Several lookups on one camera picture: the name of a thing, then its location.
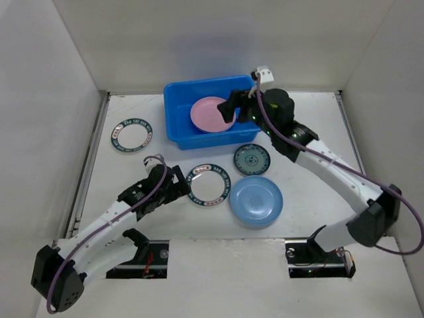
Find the pink plastic plate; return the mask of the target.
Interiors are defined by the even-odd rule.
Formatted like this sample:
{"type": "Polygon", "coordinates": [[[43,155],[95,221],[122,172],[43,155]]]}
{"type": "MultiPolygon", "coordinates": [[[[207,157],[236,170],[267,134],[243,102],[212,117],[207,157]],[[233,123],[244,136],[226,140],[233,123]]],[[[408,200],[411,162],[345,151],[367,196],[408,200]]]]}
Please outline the pink plastic plate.
{"type": "Polygon", "coordinates": [[[220,97],[204,97],[196,101],[190,110],[192,123],[205,133],[220,133],[229,130],[235,123],[236,114],[226,123],[217,106],[226,100],[220,97]]]}

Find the white plate green lettered rim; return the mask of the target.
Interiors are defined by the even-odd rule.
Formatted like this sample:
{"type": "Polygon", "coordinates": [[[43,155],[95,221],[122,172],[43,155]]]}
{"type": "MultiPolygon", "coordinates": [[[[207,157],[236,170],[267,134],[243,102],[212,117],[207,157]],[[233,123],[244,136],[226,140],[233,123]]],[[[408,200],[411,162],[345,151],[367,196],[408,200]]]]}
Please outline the white plate green lettered rim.
{"type": "Polygon", "coordinates": [[[185,178],[190,187],[189,199],[202,207],[213,207],[226,200],[231,192],[228,172],[216,164],[201,164],[185,178]]]}

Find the purple plastic plate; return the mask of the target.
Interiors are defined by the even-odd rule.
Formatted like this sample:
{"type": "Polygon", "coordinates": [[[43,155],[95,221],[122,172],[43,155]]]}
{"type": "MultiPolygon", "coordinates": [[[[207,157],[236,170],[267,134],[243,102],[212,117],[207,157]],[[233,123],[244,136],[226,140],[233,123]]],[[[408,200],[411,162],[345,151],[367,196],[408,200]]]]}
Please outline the purple plastic plate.
{"type": "Polygon", "coordinates": [[[193,127],[192,127],[192,131],[193,131],[195,134],[208,134],[208,133],[209,133],[208,131],[205,131],[205,130],[199,129],[199,128],[198,128],[198,127],[196,127],[196,126],[193,126],[193,127]]]}

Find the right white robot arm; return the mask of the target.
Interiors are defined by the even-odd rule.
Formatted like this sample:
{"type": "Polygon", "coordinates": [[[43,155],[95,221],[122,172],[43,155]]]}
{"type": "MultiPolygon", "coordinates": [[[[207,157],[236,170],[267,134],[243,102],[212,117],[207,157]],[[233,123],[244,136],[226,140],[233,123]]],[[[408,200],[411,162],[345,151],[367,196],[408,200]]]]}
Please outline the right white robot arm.
{"type": "Polygon", "coordinates": [[[333,225],[318,228],[305,244],[310,259],[321,262],[332,251],[350,244],[375,247],[399,215],[395,186],[383,190],[344,170],[345,164],[318,135],[294,119],[294,101],[282,89],[269,89],[260,97],[235,89],[218,105],[226,123],[254,123],[266,133],[272,146],[293,163],[309,170],[335,190],[352,208],[354,215],[333,225]]]}

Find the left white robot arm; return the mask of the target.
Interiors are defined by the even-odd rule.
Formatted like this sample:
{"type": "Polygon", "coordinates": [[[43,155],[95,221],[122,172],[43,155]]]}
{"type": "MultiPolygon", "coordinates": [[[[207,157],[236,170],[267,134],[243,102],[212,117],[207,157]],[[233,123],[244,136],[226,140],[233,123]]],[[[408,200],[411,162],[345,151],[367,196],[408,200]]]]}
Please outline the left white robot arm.
{"type": "Polygon", "coordinates": [[[37,252],[31,285],[46,300],[50,314],[68,310],[90,282],[114,267],[145,260],[150,241],[136,224],[156,208],[190,193],[179,166],[169,167],[156,156],[149,156],[144,164],[147,178],[124,190],[92,224],[37,252]]]}

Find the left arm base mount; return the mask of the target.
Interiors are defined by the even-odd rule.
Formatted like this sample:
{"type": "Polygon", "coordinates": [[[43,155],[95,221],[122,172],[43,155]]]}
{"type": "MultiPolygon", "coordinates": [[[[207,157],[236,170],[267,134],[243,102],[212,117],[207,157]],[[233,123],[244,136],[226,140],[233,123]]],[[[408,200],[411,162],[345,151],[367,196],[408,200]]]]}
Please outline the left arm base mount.
{"type": "Polygon", "coordinates": [[[166,279],[169,259],[168,240],[153,240],[147,249],[138,249],[134,258],[106,273],[107,279],[166,279]]]}

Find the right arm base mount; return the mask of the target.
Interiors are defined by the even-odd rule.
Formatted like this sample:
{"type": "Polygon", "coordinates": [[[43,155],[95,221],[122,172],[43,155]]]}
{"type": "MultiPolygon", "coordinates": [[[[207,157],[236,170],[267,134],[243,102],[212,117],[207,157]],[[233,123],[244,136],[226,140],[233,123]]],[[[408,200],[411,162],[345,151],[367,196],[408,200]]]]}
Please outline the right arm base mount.
{"type": "Polygon", "coordinates": [[[285,250],[290,278],[351,279],[356,274],[354,258],[343,247],[324,252],[306,239],[291,239],[285,240],[285,250]]]}

